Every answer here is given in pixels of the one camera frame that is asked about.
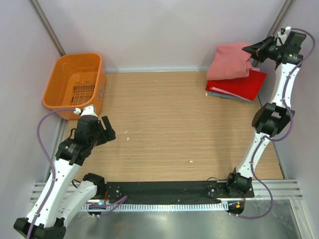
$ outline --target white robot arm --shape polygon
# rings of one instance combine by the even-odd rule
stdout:
[[[270,100],[270,103],[272,104],[276,104],[279,107],[285,107],[283,105],[282,102],[282,98],[284,97],[283,95],[283,90],[284,90],[284,85],[285,85],[285,81],[287,79],[287,76],[289,74],[289,72],[291,72],[291,70],[295,67],[294,64],[283,64],[281,63],[278,68],[276,69],[276,81],[275,81],[275,87],[273,90],[273,94]],[[293,89],[293,85],[294,85],[294,80],[295,77],[297,75],[297,73],[299,72],[299,68],[297,68],[293,75],[291,76],[289,82],[288,82],[288,86],[287,86],[287,90],[285,93],[285,98],[286,98],[286,103],[288,105],[288,107],[291,107],[291,103],[290,103],[290,98],[291,98],[291,92]],[[272,115],[273,117],[279,117],[279,114],[277,115],[276,113],[274,113],[274,115]],[[262,138],[265,138],[264,136],[269,136],[266,133],[257,133],[256,130],[254,130],[254,134],[253,134],[253,139],[250,143],[250,146],[242,160],[242,162],[236,167],[236,172],[239,172],[241,174],[241,176],[249,178],[249,177],[253,177],[252,171],[250,170],[250,161],[252,159],[253,153],[258,145],[258,143],[260,142],[260,140]],[[262,153],[264,152],[265,148],[267,147],[268,143],[270,142],[269,139],[265,138],[263,144],[258,148],[258,151],[255,155],[255,159],[253,162],[253,169],[255,170],[259,159],[262,156]]]
[[[81,118],[78,120],[74,138],[70,136],[59,145],[54,161],[56,177],[53,179],[51,173],[32,210],[26,218],[17,219],[13,226],[25,238],[31,230],[30,238],[62,239],[70,221],[82,206],[93,197],[101,196],[106,191],[104,178],[89,173],[84,176],[77,190],[65,202],[62,201],[70,182],[84,160],[91,154],[92,149],[116,138],[106,116],[102,117],[106,127],[103,129],[94,106],[85,107],[83,112],[76,109],[75,113],[81,114]]]
[[[251,186],[253,171],[263,151],[271,139],[291,121],[287,108],[291,107],[291,92],[299,72],[297,66],[303,60],[303,56],[299,54],[300,46],[305,38],[305,34],[291,31],[290,27],[286,27],[282,28],[276,37],[270,36],[262,42],[243,48],[259,62],[267,58],[274,60],[276,81],[270,102],[255,114],[252,122],[255,128],[253,138],[243,160],[227,178],[227,188],[231,192],[239,195],[247,193]]]

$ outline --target wooden tabletop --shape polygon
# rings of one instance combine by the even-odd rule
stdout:
[[[103,109],[116,132],[95,147],[76,176],[106,181],[225,179],[242,160],[260,108],[206,96],[205,72],[107,74]],[[70,121],[66,135],[76,126]],[[282,179],[270,143],[256,169],[261,179]]]

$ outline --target pink towel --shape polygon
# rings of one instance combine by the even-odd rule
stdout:
[[[242,50],[250,43],[232,43],[216,48],[213,62],[207,71],[207,80],[225,80],[249,76],[253,67],[250,63],[251,54]]]

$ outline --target metal floor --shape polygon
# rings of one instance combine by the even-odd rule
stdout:
[[[243,215],[258,216],[268,200],[247,201]],[[223,211],[113,213],[83,219],[79,213],[65,239],[301,239],[289,200],[276,200],[264,218],[246,220]]]

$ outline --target plastic basket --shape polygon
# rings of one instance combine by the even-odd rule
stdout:
[[[97,53],[62,56],[54,66],[45,89],[43,104],[49,109],[80,108],[94,105],[100,114],[106,84],[102,57]],[[66,120],[80,117],[72,112],[58,112]]]

